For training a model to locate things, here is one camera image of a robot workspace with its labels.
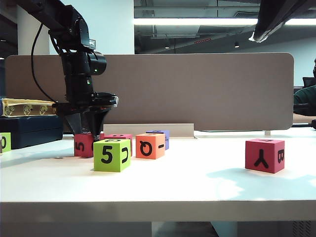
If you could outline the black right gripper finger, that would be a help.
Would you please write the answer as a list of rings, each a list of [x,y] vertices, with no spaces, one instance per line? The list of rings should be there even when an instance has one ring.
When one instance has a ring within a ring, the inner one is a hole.
[[[281,27],[286,21],[308,9],[308,0],[281,0],[281,11],[279,14],[281,18]]]
[[[257,24],[249,40],[265,41],[269,35],[278,30],[281,27],[280,11],[280,0],[262,0]]]

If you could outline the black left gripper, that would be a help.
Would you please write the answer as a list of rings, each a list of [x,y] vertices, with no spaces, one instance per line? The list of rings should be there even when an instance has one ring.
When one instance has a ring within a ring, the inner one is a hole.
[[[73,135],[82,134],[82,127],[90,132],[93,140],[99,140],[103,120],[111,108],[117,107],[119,97],[109,92],[93,92],[78,103],[54,103],[56,114],[64,120]]]

